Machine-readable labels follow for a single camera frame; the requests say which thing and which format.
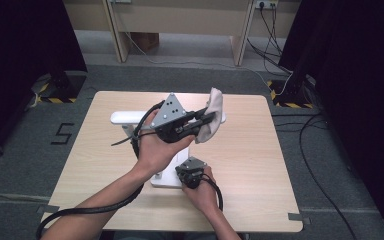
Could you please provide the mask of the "grey tape piece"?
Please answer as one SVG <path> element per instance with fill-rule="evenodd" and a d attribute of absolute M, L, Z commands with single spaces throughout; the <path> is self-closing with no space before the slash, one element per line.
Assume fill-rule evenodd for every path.
<path fill-rule="evenodd" d="M 53 205 L 40 205 L 36 210 L 38 214 L 56 213 L 58 211 L 59 211 L 59 206 L 53 206 Z"/>
<path fill-rule="evenodd" d="M 299 213 L 288 213 L 288 219 L 290 221 L 300 221 L 302 222 L 304 225 L 310 225 L 311 224 L 311 219 L 308 218 L 308 217 L 303 217 L 301 214 Z"/>

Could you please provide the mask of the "beige textured cloth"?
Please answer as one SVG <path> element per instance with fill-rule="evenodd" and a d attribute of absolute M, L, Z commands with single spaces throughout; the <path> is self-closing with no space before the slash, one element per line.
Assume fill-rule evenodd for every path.
<path fill-rule="evenodd" d="M 204 143 L 211 139 L 219 129 L 222 123 L 223 114 L 223 95 L 217 88 L 212 88 L 210 91 L 210 97 L 207 101 L 207 110 L 204 112 L 205 116 L 213 115 L 213 119 L 204 124 L 195 138 L 195 143 Z"/>

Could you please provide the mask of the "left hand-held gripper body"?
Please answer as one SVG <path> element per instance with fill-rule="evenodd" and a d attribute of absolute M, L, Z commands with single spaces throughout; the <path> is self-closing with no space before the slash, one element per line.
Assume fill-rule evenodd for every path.
<path fill-rule="evenodd" d="M 195 118 L 194 111 L 186 111 L 174 93 L 162 103 L 150 127 L 166 143 L 175 143 L 189 135 L 198 135 L 198 128 L 189 121 Z"/>

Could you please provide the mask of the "brown cardboard box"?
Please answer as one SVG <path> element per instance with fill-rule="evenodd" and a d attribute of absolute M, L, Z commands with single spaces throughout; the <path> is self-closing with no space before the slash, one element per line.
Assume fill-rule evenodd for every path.
<path fill-rule="evenodd" d="M 137 46 L 144 52 L 149 51 L 159 45 L 158 33 L 132 32 L 131 37 Z"/>

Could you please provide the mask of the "black curtain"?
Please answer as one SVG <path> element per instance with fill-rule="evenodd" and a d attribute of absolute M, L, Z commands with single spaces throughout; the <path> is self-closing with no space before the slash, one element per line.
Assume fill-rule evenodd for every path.
<path fill-rule="evenodd" d="M 0 0 L 0 155 L 34 82 L 85 69 L 62 0 Z"/>
<path fill-rule="evenodd" d="M 280 63 L 315 79 L 384 219 L 384 0 L 301 0 Z"/>

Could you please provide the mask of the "stand base with hazard tape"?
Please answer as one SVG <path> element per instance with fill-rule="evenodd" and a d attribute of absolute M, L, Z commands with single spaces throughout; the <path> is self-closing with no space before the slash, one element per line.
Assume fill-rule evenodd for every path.
<path fill-rule="evenodd" d="M 269 80 L 270 97 L 273 104 L 288 108 L 313 108 L 306 94 L 303 79 L 290 75 L 286 80 Z"/>
<path fill-rule="evenodd" d="M 74 103 L 86 80 L 85 74 L 66 73 L 46 74 L 33 85 L 32 91 L 39 102 Z"/>

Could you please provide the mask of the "person's right hand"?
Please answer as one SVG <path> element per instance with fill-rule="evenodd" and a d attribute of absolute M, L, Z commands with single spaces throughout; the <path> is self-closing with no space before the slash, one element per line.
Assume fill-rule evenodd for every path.
<path fill-rule="evenodd" d="M 212 216 L 220 211 L 216 190 L 210 184 L 215 179 L 210 166 L 204 168 L 204 179 L 200 181 L 195 189 L 182 186 L 182 191 L 186 194 L 192 205 L 202 212 L 206 217 Z"/>

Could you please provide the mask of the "white wall power outlet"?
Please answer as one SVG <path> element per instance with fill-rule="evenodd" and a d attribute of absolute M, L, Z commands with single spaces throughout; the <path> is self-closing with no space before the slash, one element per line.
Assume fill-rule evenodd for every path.
<path fill-rule="evenodd" d="M 278 0 L 256 0 L 256 9 L 274 10 L 277 8 Z"/>

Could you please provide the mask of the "white desk lamp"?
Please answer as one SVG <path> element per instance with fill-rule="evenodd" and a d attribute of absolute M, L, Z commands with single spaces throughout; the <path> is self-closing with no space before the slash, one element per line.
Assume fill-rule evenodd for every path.
<path fill-rule="evenodd" d="M 121 125 L 122 129 L 127 135 L 126 139 L 117 142 L 117 144 L 138 138 L 134 135 L 134 130 L 139 126 L 140 121 L 145 119 L 145 111 L 114 112 L 110 117 L 111 123 L 114 125 Z M 225 121 L 226 115 L 223 113 L 221 124 L 223 124 Z M 155 174 L 151 178 L 151 184 L 154 187 L 180 188 L 183 184 L 180 182 L 176 174 L 175 167 L 183 163 L 189 157 L 191 157 L 189 155 L 189 148 L 186 147 L 173 157 L 170 164 L 162 172 Z"/>

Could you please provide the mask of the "person's left hand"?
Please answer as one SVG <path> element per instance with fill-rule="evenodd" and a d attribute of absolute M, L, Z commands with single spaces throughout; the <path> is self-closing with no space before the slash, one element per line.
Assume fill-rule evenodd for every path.
<path fill-rule="evenodd" d="M 178 142 L 166 143 L 153 129 L 142 129 L 139 140 L 139 159 L 132 172 L 136 177 L 148 180 L 154 174 L 164 170 L 172 158 L 194 140 L 195 137 L 190 135 Z"/>

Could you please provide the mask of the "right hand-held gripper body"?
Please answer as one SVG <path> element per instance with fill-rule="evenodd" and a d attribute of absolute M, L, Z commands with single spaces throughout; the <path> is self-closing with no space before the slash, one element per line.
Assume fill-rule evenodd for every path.
<path fill-rule="evenodd" d="M 175 171 L 182 184 L 190 189 L 195 189 L 200 184 L 206 166 L 206 162 L 191 156 L 176 166 Z"/>

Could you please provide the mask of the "beige wooden desk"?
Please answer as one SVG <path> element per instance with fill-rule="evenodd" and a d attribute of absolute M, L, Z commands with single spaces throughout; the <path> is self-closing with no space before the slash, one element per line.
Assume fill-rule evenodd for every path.
<path fill-rule="evenodd" d="M 267 37 L 263 23 L 276 16 L 276 35 L 288 36 L 301 0 L 62 0 L 74 29 L 108 31 L 117 60 L 127 60 L 129 32 L 221 35 L 230 38 L 233 63 L 242 64 L 248 37 Z"/>

